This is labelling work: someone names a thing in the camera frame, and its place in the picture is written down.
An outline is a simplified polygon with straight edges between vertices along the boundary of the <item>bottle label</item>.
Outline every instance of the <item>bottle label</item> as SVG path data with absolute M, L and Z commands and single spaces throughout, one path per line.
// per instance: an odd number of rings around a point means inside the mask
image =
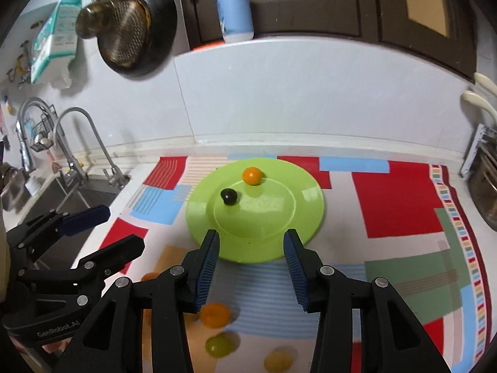
M 216 0 L 223 36 L 253 32 L 249 0 Z

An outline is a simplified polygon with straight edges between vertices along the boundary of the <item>tissue package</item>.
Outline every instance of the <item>tissue package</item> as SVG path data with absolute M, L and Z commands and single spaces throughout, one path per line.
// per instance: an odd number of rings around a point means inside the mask
M 60 0 L 31 48 L 31 83 L 58 83 L 70 87 L 68 65 L 76 55 L 76 18 L 81 0 Z

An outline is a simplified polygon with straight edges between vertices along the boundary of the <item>white spoon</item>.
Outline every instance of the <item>white spoon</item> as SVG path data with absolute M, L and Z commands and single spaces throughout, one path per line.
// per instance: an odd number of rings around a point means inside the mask
M 484 76 L 483 74 L 480 73 L 475 73 L 474 74 L 475 81 L 480 84 L 484 89 L 487 91 L 490 91 L 492 94 L 494 94 L 497 97 L 497 85 L 490 80 L 487 76 Z
M 492 115 L 494 118 L 495 124 L 497 124 L 497 111 L 490 103 L 483 98 L 482 96 L 476 94 L 473 91 L 464 91 L 461 96 L 465 101 L 468 101 L 470 104 L 475 106 L 479 106 L 482 109 L 485 109 L 488 113 Z

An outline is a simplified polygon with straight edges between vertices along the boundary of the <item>stainless steel sink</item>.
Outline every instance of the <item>stainless steel sink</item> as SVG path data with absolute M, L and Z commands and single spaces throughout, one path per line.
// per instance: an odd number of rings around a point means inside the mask
M 74 184 L 68 188 L 64 188 L 56 178 L 41 194 L 24 220 L 31 220 L 51 209 L 56 209 L 59 213 L 74 214 L 100 204 L 110 206 L 119 192 L 120 189 L 117 186 L 111 186 L 105 177 L 90 177 L 84 185 L 78 187 Z M 39 267 L 44 269 L 70 268 L 92 230 L 59 239 L 38 260 Z

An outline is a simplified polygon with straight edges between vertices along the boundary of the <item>green tomato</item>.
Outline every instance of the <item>green tomato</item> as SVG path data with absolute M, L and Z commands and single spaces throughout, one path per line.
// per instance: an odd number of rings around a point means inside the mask
M 225 357 L 235 349 L 230 339 L 221 333 L 205 342 L 205 350 L 212 357 Z

